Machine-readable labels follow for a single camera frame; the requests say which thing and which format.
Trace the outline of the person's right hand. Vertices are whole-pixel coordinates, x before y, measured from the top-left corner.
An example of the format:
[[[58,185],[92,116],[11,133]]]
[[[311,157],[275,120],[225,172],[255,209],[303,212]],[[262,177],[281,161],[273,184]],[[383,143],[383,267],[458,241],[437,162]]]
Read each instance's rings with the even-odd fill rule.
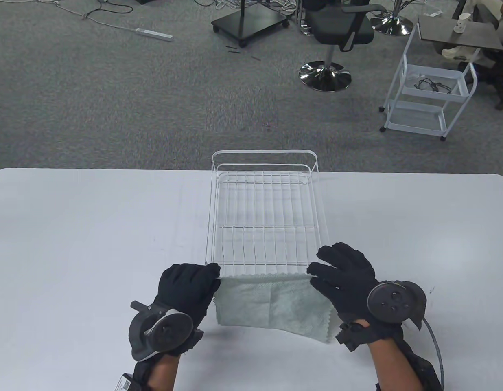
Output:
[[[322,246],[317,257],[319,262],[312,262],[306,270],[310,284],[331,301],[345,325],[356,333],[367,329],[369,343],[402,334],[401,324],[382,322],[367,307],[367,297],[379,281],[361,251],[339,242]]]

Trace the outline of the person's left hand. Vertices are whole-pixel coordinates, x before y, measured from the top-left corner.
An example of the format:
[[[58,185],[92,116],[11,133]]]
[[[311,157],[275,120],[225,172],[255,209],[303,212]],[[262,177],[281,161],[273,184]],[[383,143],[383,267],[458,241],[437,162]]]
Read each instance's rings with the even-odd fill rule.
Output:
[[[217,263],[174,264],[162,273],[154,302],[190,316],[198,328],[220,283]]]

